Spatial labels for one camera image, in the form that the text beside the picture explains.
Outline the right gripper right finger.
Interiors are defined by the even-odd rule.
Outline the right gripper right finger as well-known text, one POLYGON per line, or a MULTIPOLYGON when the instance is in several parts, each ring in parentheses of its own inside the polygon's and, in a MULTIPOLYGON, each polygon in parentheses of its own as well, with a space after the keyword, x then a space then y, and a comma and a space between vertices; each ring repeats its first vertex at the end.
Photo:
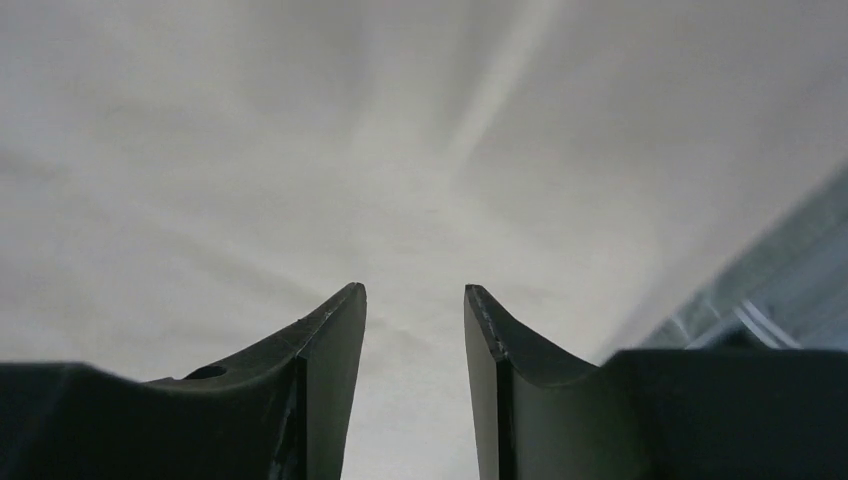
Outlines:
POLYGON ((467 285, 464 332, 484 479, 843 479, 847 356, 621 350, 601 365, 467 285))

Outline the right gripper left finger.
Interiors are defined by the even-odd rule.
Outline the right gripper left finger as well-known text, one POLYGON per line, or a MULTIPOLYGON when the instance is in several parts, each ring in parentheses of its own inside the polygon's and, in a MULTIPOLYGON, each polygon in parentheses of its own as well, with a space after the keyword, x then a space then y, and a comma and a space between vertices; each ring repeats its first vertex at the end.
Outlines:
POLYGON ((5 479, 337 479, 366 324, 362 284, 182 379, 1 367, 5 479))

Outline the beige cloth wrap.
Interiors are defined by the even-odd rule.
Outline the beige cloth wrap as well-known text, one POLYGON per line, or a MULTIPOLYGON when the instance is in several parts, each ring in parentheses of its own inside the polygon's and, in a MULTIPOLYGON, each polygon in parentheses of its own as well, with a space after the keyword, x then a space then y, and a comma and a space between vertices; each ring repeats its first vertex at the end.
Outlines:
POLYGON ((478 475, 463 290, 599 362, 847 162, 843 1, 5 1, 1 356, 368 295, 343 475, 478 475))

